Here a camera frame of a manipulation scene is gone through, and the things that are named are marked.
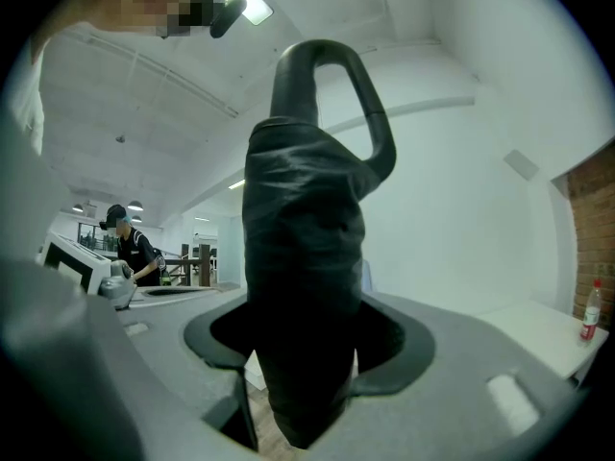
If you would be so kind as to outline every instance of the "black shirt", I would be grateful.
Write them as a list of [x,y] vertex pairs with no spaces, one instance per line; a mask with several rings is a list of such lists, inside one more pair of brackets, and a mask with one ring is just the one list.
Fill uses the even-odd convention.
[[[143,232],[132,228],[128,240],[124,240],[123,237],[118,239],[117,257],[126,261],[128,266],[137,273],[157,259],[157,254]],[[139,287],[160,285],[160,267],[142,279],[138,279],[136,284]]]

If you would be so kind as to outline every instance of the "white table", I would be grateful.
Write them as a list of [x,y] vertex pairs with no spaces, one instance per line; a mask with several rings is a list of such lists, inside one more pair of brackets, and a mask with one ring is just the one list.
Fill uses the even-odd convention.
[[524,301],[476,316],[498,328],[562,378],[593,360],[608,331],[596,328],[589,345],[578,340],[581,320],[535,301]]

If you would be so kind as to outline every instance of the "plastic bottle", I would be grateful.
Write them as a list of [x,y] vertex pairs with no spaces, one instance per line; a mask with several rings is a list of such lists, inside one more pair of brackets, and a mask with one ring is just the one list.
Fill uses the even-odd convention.
[[602,284],[600,279],[594,280],[594,288],[589,294],[587,299],[587,306],[585,307],[585,318],[583,319],[583,326],[580,330],[580,341],[583,343],[589,343],[594,338],[594,332],[596,331],[596,325],[600,318],[600,307],[603,301],[601,295]]

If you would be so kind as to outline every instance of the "person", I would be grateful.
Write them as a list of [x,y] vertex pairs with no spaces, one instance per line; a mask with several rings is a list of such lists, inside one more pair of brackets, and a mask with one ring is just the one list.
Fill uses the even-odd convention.
[[117,257],[128,263],[133,278],[139,287],[160,285],[160,277],[166,271],[166,264],[160,251],[152,247],[148,238],[133,227],[131,218],[122,205],[107,210],[107,219],[100,223],[101,229],[118,236]]
[[79,22],[101,31],[133,32],[160,37],[188,36],[206,28],[222,36],[239,17],[237,7],[216,19],[224,0],[63,0],[25,43],[7,78],[2,102],[12,112],[19,129],[40,155],[44,113],[38,90],[43,49],[55,34]]

